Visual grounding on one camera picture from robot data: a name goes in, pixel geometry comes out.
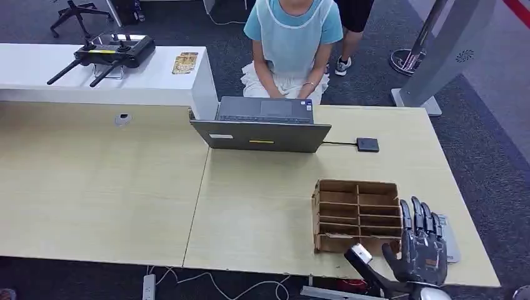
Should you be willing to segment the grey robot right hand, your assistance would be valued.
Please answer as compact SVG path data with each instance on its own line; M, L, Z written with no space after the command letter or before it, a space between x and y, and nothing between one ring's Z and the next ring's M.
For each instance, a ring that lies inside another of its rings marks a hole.
M388 243L382 245L383 256L398 281L441 286L448 275L448 256L439 216L417 197L411 202L414 214L405 200L399 201L401 257L397 258Z

